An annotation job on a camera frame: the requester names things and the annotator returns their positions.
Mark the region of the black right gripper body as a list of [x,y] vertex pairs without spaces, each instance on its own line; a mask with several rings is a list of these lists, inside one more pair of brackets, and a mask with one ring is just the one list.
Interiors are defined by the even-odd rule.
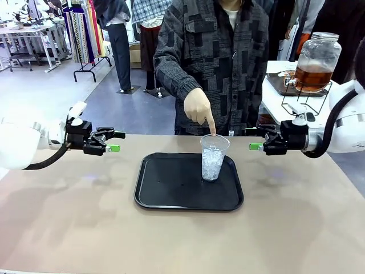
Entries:
[[285,120],[281,122],[279,129],[288,150],[301,151],[306,148],[308,125],[298,126],[293,123],[293,120]]

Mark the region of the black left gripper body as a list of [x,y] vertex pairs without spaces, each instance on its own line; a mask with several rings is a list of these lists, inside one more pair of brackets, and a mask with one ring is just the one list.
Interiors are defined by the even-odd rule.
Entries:
[[82,150],[88,138],[91,136],[92,123],[83,120],[80,125],[66,125],[67,147],[71,150]]

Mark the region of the person's right hand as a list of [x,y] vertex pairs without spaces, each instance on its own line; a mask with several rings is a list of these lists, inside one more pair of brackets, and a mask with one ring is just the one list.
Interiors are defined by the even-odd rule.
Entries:
[[212,114],[210,101],[201,88],[195,88],[189,92],[184,100],[186,116],[200,125],[208,123],[210,134],[216,135],[216,125]]

